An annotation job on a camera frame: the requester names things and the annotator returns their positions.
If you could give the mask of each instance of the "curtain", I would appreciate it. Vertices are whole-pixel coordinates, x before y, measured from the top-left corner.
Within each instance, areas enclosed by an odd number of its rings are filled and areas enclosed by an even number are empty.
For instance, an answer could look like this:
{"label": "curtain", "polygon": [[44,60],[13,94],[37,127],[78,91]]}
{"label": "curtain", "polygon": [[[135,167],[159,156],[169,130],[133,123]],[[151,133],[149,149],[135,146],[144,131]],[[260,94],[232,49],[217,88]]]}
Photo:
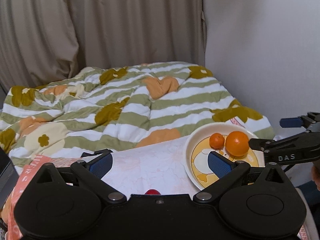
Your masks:
{"label": "curtain", "polygon": [[0,0],[0,82],[35,87],[78,73],[66,0]]}
{"label": "curtain", "polygon": [[36,86],[86,66],[204,64],[202,0],[0,0],[0,82]]}

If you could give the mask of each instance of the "orange heart pattern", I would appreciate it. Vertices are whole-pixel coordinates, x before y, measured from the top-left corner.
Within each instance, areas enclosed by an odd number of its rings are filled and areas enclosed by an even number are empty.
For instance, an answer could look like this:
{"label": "orange heart pattern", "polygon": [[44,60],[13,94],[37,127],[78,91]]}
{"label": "orange heart pattern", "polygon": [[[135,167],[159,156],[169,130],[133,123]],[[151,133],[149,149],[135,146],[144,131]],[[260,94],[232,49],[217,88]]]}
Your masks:
{"label": "orange heart pattern", "polygon": [[164,77],[162,80],[156,77],[147,77],[143,80],[147,84],[147,89],[153,100],[159,99],[167,93],[178,90],[178,81],[170,76]]}
{"label": "orange heart pattern", "polygon": [[180,132],[176,128],[156,130],[151,132],[149,136],[147,136],[146,138],[142,139],[136,145],[136,148],[155,144],[155,143],[174,140],[174,139],[180,138],[180,136],[181,136]]}

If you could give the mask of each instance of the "orange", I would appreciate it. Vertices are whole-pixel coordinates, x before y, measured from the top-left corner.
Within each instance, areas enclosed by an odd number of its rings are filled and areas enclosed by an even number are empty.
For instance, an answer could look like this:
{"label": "orange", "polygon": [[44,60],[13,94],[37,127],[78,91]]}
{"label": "orange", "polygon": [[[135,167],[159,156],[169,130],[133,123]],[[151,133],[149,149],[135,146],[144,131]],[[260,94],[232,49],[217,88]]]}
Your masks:
{"label": "orange", "polygon": [[221,149],[224,146],[224,137],[220,133],[214,133],[210,136],[209,145],[213,149]]}
{"label": "orange", "polygon": [[240,131],[229,133],[226,138],[226,150],[233,156],[244,156],[249,150],[249,138]]}

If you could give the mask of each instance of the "striped comforter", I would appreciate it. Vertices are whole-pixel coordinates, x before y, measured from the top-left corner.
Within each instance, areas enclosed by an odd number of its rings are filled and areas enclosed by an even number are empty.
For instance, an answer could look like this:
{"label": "striped comforter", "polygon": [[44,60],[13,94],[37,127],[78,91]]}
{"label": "striped comforter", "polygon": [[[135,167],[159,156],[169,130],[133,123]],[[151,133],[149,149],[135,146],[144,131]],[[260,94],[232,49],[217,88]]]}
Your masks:
{"label": "striped comforter", "polygon": [[273,137],[268,119],[242,106],[202,66],[87,67],[43,87],[12,87],[0,115],[0,146],[23,166],[39,154],[72,158],[150,145],[210,122],[238,123],[258,137]]}

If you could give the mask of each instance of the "blue gripper pad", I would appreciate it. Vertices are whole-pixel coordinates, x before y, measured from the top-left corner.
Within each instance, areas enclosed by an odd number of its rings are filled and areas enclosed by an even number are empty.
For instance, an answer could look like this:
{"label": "blue gripper pad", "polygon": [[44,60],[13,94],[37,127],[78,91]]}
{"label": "blue gripper pad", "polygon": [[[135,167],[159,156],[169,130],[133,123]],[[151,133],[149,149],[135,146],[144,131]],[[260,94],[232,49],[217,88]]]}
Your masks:
{"label": "blue gripper pad", "polygon": [[282,128],[301,127],[303,125],[303,120],[299,117],[282,118],[279,124]]}
{"label": "blue gripper pad", "polygon": [[109,153],[104,157],[100,158],[97,157],[97,160],[93,159],[92,161],[88,162],[89,171],[96,175],[99,179],[102,179],[104,175],[111,170],[113,163],[112,154]]}
{"label": "blue gripper pad", "polygon": [[221,179],[224,175],[228,174],[232,167],[228,163],[224,162],[222,159],[214,155],[212,152],[208,155],[208,166],[214,174]]}

